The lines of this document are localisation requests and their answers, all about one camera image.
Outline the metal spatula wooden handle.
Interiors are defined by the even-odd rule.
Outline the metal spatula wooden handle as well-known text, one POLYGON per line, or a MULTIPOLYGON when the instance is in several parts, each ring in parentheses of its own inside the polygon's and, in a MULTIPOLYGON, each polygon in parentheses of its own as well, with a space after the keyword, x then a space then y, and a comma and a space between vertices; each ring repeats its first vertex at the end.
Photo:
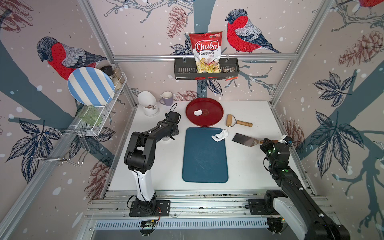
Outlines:
POLYGON ((232 139, 233 142, 244 145, 246 147, 262 146, 265 143, 265 140, 270 141, 273 144, 278 142, 278 140, 269 140, 267 138, 259 140, 239 133, 236 133, 232 139))

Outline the round cut dough wrapper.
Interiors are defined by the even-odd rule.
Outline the round cut dough wrapper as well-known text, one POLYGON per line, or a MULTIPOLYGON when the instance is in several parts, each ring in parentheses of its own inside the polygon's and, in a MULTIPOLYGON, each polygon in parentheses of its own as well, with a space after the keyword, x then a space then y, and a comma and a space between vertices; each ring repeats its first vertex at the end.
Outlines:
POLYGON ((203 111, 202 110, 196 110, 194 111, 194 115, 195 116, 201 116, 203 114, 203 111))

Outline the teal cutting board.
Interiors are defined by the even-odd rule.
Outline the teal cutting board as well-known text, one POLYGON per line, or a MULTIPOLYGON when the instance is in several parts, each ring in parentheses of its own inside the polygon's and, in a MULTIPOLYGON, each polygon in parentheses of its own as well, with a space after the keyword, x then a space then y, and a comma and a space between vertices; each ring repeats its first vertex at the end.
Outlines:
POLYGON ((224 184, 229 180, 225 140, 215 141, 220 128, 186 130, 182 178, 187 183, 224 184))

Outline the white dough piece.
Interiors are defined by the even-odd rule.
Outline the white dough piece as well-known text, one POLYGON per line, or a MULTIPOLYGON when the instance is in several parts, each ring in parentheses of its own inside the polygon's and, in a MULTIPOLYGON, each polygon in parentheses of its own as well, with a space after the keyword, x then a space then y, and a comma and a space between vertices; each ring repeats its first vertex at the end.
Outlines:
POLYGON ((215 134, 212 136, 212 139, 216 142, 220 142, 222 140, 224 140, 225 138, 227 138, 229 135, 229 132, 227 129, 223 129, 219 134, 215 134))

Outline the wooden dough roller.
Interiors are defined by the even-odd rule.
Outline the wooden dough roller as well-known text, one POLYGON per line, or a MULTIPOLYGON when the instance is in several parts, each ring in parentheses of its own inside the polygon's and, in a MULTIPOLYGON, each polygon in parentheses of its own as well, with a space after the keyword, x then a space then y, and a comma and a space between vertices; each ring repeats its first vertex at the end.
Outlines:
POLYGON ((234 127, 235 125, 242 125, 245 127, 252 127, 253 126, 252 123, 237 120, 233 115, 228 114, 227 119, 226 119, 226 126, 227 127, 234 127))

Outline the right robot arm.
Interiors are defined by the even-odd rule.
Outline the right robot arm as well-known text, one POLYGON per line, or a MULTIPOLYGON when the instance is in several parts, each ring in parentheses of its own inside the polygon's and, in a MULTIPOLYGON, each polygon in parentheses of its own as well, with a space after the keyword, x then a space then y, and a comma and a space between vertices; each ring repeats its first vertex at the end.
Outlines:
POLYGON ((287 222, 299 240, 349 240, 349 231, 336 224, 304 189, 297 174, 289 167, 289 145, 293 140, 283 136, 279 141, 265 138, 260 145, 266 154, 268 171, 280 191, 267 191, 269 211, 276 211, 287 222))

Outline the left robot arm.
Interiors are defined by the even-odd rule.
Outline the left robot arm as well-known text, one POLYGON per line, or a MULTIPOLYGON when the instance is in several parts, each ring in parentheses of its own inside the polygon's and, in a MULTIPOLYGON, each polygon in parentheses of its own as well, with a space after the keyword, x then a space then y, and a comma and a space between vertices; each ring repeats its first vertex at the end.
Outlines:
POLYGON ((152 185, 150 169, 154 165, 156 145, 163 138, 174 139, 179 134, 178 123, 181 115, 170 111, 166 118, 145 132, 134 132, 131 135, 124 163, 136 179, 136 205, 146 211, 153 212, 156 208, 155 190, 152 185))

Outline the white cutlery holder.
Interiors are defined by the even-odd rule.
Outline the white cutlery holder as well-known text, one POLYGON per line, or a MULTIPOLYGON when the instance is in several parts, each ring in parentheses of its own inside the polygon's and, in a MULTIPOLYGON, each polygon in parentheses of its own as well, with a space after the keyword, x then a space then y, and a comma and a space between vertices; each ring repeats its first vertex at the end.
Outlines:
POLYGON ((143 91, 138 94, 138 102, 144 109, 144 113, 148 117, 152 117, 158 114, 159 108, 157 106, 157 100, 153 94, 148 91, 143 91))

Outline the red round tray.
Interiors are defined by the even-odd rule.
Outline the red round tray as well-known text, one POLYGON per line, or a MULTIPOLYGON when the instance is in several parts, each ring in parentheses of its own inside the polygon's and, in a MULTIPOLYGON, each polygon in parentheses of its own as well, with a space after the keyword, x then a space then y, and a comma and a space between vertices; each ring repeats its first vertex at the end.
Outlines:
POLYGON ((198 98, 186 107, 186 116, 190 122, 199 127, 210 127, 217 124, 224 116, 222 105, 211 98, 198 98), (195 116, 194 111, 202 110, 201 116, 195 116))

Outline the spice jar silver lid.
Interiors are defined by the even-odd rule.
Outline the spice jar silver lid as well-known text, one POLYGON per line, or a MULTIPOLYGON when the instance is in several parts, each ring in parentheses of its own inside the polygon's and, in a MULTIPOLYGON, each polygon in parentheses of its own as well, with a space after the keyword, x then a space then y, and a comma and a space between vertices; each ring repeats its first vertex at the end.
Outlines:
POLYGON ((122 88, 122 84, 124 83, 124 78, 122 77, 123 73, 120 68, 118 68, 118 66, 115 64, 112 64, 112 69, 114 72, 114 77, 112 78, 112 80, 115 86, 115 90, 117 91, 122 88))

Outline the green glass cup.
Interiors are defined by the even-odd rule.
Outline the green glass cup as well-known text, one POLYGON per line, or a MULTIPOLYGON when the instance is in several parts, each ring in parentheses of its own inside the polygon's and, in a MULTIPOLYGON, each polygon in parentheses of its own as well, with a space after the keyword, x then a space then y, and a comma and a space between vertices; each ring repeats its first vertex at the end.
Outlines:
POLYGON ((77 116, 90 126, 99 126, 103 118, 94 106, 83 106, 77 116))

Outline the spice jar dark lid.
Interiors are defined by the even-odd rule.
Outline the spice jar dark lid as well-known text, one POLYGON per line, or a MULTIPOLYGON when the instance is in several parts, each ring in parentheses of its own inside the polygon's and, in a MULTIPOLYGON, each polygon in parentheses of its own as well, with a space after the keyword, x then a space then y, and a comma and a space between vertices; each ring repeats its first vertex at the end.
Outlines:
POLYGON ((100 68, 100 70, 107 74, 111 79, 116 77, 113 67, 111 65, 103 66, 100 68))

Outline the blue striped plate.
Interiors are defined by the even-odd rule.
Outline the blue striped plate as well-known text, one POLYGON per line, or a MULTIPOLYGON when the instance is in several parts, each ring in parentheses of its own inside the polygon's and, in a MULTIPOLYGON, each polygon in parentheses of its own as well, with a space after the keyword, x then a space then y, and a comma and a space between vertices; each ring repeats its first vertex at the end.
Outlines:
POLYGON ((111 78, 99 69, 82 67, 68 78, 68 88, 75 100, 85 106, 102 107, 112 101, 115 86, 111 78))

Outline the Chuba cassava chips bag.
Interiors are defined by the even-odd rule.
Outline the Chuba cassava chips bag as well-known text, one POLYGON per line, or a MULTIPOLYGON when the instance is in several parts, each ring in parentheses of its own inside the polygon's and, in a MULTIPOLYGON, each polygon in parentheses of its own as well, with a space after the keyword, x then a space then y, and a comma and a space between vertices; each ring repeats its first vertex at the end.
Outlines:
POLYGON ((197 73, 220 73, 222 33, 189 34, 197 73))

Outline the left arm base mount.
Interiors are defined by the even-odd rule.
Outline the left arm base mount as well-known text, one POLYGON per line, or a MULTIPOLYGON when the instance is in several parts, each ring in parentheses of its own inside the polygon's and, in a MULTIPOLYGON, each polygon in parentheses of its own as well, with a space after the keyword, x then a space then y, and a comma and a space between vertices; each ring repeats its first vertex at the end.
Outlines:
POLYGON ((171 201, 157 200, 154 196, 149 202, 141 201, 137 197, 129 206, 130 217, 168 217, 170 214, 171 201))

